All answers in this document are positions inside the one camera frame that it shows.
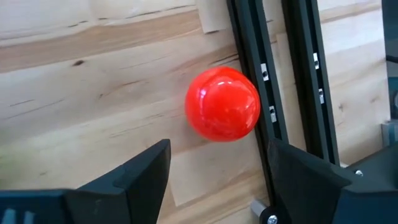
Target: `wood grain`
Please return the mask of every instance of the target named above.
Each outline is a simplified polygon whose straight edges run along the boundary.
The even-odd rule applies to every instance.
[[[183,114],[199,73],[239,69],[225,4],[39,2],[0,2],[0,189],[79,187],[170,138],[159,223],[252,223],[250,202],[267,200],[254,133],[209,142]],[[381,147],[389,119],[381,2],[318,3],[340,156],[352,163]],[[305,149],[282,6],[264,9],[289,141]]]

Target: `red ball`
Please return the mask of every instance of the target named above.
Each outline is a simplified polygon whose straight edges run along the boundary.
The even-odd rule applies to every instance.
[[[235,141],[249,134],[260,115],[254,85],[239,71],[216,67],[191,83],[185,98],[188,122],[212,141]]]

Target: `metal screw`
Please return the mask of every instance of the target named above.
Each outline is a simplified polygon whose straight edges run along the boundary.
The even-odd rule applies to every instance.
[[[363,173],[360,170],[355,171],[355,174],[360,176],[360,177],[363,177]]]
[[[278,224],[278,217],[276,217],[276,215],[271,215],[268,218],[267,224]]]

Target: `silver bolt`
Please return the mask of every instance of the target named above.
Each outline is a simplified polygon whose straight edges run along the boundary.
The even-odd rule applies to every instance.
[[[278,224],[278,217],[276,217],[276,215],[271,215],[268,218],[267,224]]]
[[[363,177],[363,173],[360,170],[355,171],[355,174],[360,176],[360,177]]]

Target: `light wood panel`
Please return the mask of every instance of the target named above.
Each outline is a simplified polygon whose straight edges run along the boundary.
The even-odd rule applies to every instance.
[[[250,202],[267,200],[254,133],[209,142],[183,115],[195,76],[239,69],[225,4],[38,2],[0,2],[8,10],[0,13],[0,189],[78,187],[170,138],[159,223],[252,223]],[[64,6],[58,17],[54,5]],[[381,5],[319,5],[338,144],[350,163],[379,149],[389,116]],[[264,9],[289,140],[305,149],[280,1]]]

